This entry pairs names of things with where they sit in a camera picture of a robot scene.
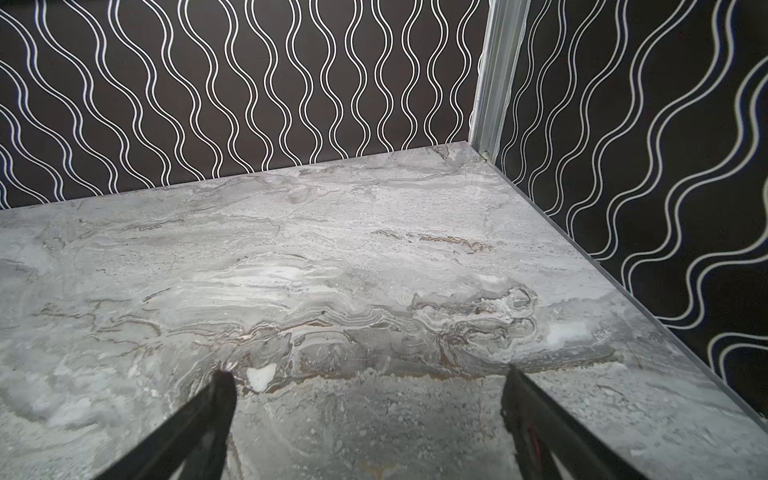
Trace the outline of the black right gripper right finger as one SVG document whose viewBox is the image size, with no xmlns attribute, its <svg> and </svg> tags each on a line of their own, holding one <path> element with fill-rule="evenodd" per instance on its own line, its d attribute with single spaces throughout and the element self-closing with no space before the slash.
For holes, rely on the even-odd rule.
<svg viewBox="0 0 768 480">
<path fill-rule="evenodd" d="M 525 373 L 511 365 L 500 410 L 524 479 L 643 479 Z"/>
</svg>

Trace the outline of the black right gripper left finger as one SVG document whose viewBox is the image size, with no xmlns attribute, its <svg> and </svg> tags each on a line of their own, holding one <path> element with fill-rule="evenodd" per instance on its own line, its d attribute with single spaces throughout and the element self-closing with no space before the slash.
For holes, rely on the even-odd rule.
<svg viewBox="0 0 768 480">
<path fill-rule="evenodd" d="M 211 381 L 99 479 L 219 479 L 237 403 L 232 373 Z"/>
</svg>

